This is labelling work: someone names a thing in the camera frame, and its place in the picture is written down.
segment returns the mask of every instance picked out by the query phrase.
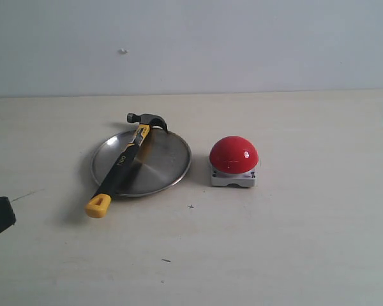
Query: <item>hammer head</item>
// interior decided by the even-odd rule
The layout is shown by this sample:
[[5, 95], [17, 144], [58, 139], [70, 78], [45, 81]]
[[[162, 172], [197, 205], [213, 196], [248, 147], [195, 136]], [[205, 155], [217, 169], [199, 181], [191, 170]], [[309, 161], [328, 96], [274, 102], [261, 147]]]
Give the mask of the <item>hammer head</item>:
[[151, 127], [154, 126], [160, 126], [166, 133], [167, 131], [167, 124], [164, 121], [164, 119], [157, 115], [152, 115], [150, 113], [143, 113], [142, 115], [135, 115], [134, 113], [129, 113], [126, 117], [126, 120], [129, 123], [140, 123], [140, 124], [147, 124]]

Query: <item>yellow handle end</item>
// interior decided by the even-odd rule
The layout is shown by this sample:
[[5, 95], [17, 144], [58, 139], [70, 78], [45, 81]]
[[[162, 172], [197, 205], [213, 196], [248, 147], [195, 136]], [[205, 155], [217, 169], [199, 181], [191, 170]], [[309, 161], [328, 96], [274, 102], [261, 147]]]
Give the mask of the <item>yellow handle end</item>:
[[85, 206], [87, 215], [91, 218], [102, 218], [107, 214], [112, 198], [104, 193], [98, 194]]

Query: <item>white wall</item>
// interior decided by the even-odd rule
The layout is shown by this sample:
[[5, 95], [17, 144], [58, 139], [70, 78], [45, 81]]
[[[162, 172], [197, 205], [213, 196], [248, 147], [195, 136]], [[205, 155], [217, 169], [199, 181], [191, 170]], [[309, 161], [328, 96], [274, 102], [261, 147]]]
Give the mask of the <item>white wall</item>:
[[383, 0], [0, 0], [0, 96], [374, 87]]

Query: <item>round metal tray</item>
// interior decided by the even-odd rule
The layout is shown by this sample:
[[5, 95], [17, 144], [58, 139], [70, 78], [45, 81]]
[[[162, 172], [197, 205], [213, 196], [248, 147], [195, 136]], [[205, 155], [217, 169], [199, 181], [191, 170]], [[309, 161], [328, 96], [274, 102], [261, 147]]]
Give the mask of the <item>round metal tray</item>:
[[[132, 139], [133, 131], [119, 133], [94, 153], [91, 173], [100, 185], [108, 171]], [[131, 174], [116, 191], [117, 195], [138, 197], [162, 191], [179, 182], [192, 161], [188, 144], [178, 135], [152, 129], [131, 165]]]

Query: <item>red button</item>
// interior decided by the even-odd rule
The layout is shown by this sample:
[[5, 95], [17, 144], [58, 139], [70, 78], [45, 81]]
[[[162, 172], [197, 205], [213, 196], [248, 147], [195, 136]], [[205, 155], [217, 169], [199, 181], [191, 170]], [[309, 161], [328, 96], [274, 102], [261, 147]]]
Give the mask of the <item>red button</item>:
[[210, 152], [210, 163], [217, 170], [229, 174], [250, 171], [258, 160], [257, 150], [252, 143], [239, 136], [228, 136], [219, 140]]

